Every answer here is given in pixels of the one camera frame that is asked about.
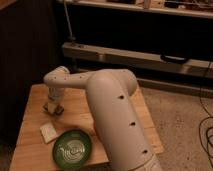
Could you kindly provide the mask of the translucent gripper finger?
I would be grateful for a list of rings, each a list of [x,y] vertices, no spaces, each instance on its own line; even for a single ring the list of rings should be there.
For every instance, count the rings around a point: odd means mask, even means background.
[[[43,106],[43,108],[49,113],[49,114],[55,114],[57,111],[58,106],[54,103],[46,102]]]

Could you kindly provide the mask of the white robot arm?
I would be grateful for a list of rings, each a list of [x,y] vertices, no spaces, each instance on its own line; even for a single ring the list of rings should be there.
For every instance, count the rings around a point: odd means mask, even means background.
[[[48,100],[61,102],[65,88],[83,89],[113,171],[163,171],[130,99],[137,79],[128,69],[72,74],[60,66],[44,76]]]

